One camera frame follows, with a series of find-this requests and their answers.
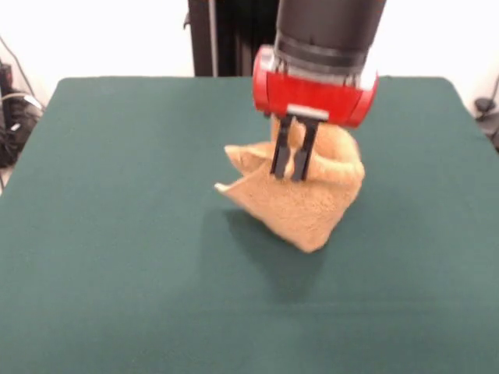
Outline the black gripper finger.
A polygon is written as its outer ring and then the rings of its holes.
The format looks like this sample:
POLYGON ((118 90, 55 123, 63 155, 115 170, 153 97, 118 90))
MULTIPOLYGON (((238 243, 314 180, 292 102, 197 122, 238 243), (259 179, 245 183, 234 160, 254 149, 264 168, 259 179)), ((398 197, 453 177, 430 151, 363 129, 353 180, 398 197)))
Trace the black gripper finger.
POLYGON ((274 157, 271 165, 271 174, 277 179, 283 179, 286 164, 290 157, 288 135, 292 124, 292 117, 286 115, 278 120, 278 132, 275 141, 274 157))
POLYGON ((305 126, 305 136, 302 146, 296 151, 294 156, 294 171, 292 175, 294 182, 306 180, 310 156, 319 127, 319 122, 313 119, 304 118, 303 124, 305 126))

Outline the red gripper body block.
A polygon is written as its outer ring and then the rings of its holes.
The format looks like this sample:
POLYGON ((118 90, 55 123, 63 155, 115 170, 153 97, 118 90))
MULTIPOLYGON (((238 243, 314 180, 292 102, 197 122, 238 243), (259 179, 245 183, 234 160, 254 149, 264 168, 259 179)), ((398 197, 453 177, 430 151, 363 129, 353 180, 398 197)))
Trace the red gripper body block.
POLYGON ((266 115, 356 128, 367 116, 377 86, 370 63, 357 76, 320 77, 286 65, 270 45, 260 47, 253 64, 253 103, 266 115))

